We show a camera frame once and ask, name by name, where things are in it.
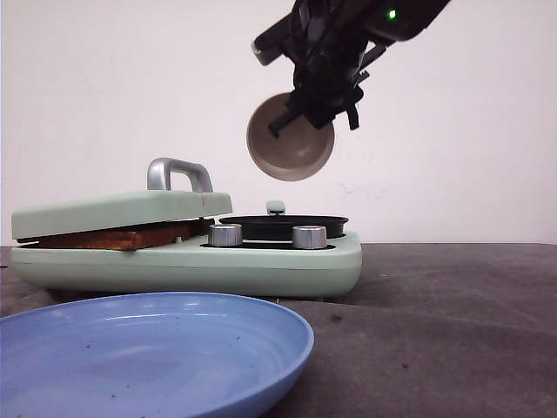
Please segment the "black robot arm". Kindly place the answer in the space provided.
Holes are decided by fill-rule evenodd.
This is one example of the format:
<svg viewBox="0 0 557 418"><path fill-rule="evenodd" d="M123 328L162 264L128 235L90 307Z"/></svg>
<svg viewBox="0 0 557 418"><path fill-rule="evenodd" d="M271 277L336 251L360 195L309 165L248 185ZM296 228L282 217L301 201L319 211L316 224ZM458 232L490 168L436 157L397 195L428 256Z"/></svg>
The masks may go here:
<svg viewBox="0 0 557 418"><path fill-rule="evenodd" d="M303 116L316 129L346 113L359 127L356 104L365 68L397 42L419 35L445 1L297 1L291 11L252 42L262 65L280 56L294 64L293 91L285 111L269 122L273 136Z"/></svg>

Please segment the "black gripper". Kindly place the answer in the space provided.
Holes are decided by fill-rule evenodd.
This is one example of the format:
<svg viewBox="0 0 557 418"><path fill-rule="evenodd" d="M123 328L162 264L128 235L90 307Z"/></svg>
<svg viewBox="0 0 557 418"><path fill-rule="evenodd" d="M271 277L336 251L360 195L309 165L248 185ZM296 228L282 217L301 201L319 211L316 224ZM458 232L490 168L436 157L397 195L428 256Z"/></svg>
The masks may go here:
<svg viewBox="0 0 557 418"><path fill-rule="evenodd" d="M293 73L294 90L288 95L286 109L268 125L278 138L294 121L306 118L316 129L330 124L339 113L348 117L349 128L359 128L356 104L364 92L359 84L369 77L365 68L386 52L387 46L371 42L360 29L337 26L345 1L297 1L305 46Z"/></svg>

